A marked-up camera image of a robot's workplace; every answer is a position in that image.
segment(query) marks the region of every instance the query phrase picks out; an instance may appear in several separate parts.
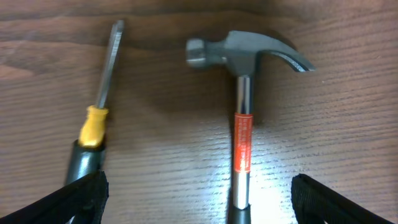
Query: wood grain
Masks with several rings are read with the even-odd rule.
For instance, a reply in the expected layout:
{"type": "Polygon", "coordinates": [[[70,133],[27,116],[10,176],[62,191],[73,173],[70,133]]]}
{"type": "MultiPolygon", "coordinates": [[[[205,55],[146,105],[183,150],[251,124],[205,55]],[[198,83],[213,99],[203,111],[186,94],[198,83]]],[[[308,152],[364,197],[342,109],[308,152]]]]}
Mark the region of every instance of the wood grain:
{"type": "Polygon", "coordinates": [[[398,222],[395,0],[2,0],[0,216],[62,186],[116,19],[103,223],[225,223],[234,80],[188,68],[184,47],[231,29],[279,35],[318,68],[262,60],[253,223],[295,223],[300,172],[398,222]]]}

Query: screwdriver shaft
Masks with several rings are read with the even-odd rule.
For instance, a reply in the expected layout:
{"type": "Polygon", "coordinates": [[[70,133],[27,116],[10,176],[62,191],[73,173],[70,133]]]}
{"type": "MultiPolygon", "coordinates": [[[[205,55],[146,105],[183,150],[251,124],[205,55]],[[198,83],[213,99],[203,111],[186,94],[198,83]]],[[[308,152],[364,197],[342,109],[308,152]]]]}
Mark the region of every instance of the screwdriver shaft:
{"type": "Polygon", "coordinates": [[[109,38],[108,50],[106,53],[106,60],[103,69],[101,84],[99,86],[99,92],[95,103],[95,107],[98,109],[105,107],[106,97],[108,96],[109,86],[111,83],[113,65],[116,60],[116,55],[118,53],[123,27],[124,27],[124,22],[122,20],[117,21],[112,26],[111,37],[109,38]]]}

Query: black object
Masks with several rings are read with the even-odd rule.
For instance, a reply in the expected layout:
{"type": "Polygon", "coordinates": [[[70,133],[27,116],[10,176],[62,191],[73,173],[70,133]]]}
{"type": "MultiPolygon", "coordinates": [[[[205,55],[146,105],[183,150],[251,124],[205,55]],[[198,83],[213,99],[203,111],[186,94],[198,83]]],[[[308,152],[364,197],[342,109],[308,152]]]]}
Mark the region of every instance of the black object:
{"type": "Polygon", "coordinates": [[[231,224],[250,224],[250,223],[251,223],[250,205],[243,210],[238,209],[235,206],[232,206],[231,224]]]}
{"type": "Polygon", "coordinates": [[[81,147],[78,140],[73,142],[65,185],[102,168],[105,159],[104,142],[94,149],[81,147]]]}
{"type": "Polygon", "coordinates": [[[109,197],[105,173],[97,170],[6,217],[0,224],[99,224],[109,197]]]}
{"type": "Polygon", "coordinates": [[[305,174],[292,179],[298,224],[392,224],[305,174]]]}

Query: screwdriver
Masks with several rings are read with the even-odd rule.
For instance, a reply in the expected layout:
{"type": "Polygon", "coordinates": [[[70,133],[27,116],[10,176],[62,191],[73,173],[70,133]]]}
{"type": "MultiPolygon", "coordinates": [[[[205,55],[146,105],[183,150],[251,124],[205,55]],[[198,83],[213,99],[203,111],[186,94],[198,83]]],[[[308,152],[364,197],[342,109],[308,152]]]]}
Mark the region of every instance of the screwdriver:
{"type": "Polygon", "coordinates": [[[112,26],[96,103],[87,108],[87,119],[80,130],[79,138],[73,142],[65,185],[102,168],[105,158],[105,118],[108,114],[105,103],[123,27],[123,21],[116,21],[112,26]]]}

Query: yellow plastic part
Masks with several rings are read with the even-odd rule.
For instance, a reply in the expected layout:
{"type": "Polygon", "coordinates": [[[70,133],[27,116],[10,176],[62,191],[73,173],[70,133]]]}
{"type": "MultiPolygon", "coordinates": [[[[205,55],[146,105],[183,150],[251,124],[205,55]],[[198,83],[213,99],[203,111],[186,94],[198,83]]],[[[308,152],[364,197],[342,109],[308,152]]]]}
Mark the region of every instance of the yellow plastic part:
{"type": "Polygon", "coordinates": [[[80,130],[79,145],[96,148],[101,145],[105,135],[105,118],[108,109],[98,109],[95,106],[87,108],[87,119],[80,130]]]}

